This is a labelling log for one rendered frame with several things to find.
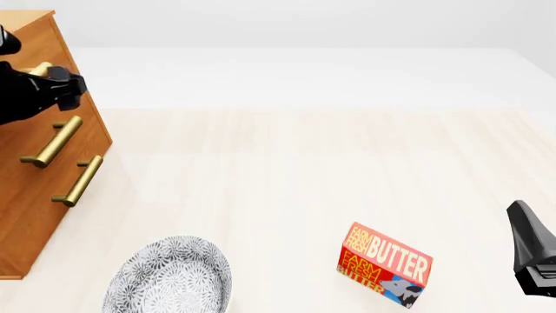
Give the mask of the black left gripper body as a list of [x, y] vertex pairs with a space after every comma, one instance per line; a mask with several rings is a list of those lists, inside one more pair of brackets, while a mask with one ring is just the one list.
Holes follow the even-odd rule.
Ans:
[[47, 69], [47, 78], [50, 92], [60, 111], [74, 110], [80, 106], [81, 96], [88, 90], [81, 75], [56, 66]]

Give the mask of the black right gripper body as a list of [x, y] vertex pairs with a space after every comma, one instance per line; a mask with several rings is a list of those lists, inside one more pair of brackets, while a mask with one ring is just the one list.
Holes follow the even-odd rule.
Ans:
[[515, 277], [528, 296], [556, 297], [556, 261], [524, 267]]

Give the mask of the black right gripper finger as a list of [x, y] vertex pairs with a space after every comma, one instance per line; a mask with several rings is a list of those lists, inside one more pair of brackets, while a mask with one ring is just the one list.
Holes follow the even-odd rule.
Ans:
[[556, 269], [556, 236], [523, 200], [515, 200], [506, 213], [513, 235], [514, 272], [537, 265]]

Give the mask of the red butter box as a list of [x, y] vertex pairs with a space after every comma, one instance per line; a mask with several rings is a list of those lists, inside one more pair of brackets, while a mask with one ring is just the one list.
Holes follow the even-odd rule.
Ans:
[[433, 261], [390, 236], [352, 223], [336, 270], [409, 309], [426, 288]]

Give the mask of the grey patterned bowl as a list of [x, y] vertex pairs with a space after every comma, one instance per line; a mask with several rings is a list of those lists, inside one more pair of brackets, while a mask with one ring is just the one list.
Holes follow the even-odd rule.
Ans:
[[228, 313], [232, 272], [219, 248], [198, 236], [147, 244], [109, 283], [102, 313]]

